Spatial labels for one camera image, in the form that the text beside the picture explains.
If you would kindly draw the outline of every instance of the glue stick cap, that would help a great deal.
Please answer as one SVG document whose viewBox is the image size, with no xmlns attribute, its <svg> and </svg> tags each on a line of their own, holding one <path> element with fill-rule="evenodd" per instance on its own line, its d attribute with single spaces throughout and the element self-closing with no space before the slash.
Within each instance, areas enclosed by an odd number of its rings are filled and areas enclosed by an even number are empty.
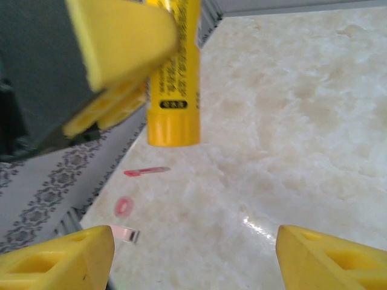
<svg viewBox="0 0 387 290">
<path fill-rule="evenodd" d="M 200 112 L 157 113 L 148 111 L 148 143 L 182 147 L 200 143 Z"/>
</svg>

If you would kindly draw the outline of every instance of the white marble surface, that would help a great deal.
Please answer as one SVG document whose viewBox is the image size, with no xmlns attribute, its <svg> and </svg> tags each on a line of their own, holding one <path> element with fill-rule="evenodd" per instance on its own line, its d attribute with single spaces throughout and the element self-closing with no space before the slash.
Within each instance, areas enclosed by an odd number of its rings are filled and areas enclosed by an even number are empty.
<svg viewBox="0 0 387 290">
<path fill-rule="evenodd" d="M 144 132 L 82 221 L 141 230 L 116 243 L 119 289 L 283 289 L 280 224 L 387 250 L 386 16 L 223 21 L 203 50 L 203 143 L 154 148 Z M 122 173 L 152 166 L 171 171 Z"/>
</svg>

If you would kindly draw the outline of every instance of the yellow glue stick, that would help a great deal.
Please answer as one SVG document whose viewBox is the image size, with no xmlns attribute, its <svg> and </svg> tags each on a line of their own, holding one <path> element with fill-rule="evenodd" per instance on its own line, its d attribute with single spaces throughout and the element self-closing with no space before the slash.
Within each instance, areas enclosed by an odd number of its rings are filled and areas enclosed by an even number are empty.
<svg viewBox="0 0 387 290">
<path fill-rule="evenodd" d="M 200 143 L 200 0 L 147 0 L 171 12 L 180 49 L 150 77 L 148 143 L 180 147 Z"/>
</svg>

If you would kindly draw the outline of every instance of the gray wall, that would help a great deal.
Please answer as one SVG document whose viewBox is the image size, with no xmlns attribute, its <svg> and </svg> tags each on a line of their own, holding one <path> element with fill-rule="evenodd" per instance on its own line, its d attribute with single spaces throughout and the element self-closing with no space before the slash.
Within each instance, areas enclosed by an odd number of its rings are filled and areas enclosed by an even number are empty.
<svg viewBox="0 0 387 290">
<path fill-rule="evenodd" d="M 218 0 L 226 16 L 360 8 L 387 5 L 387 0 Z"/>
</svg>

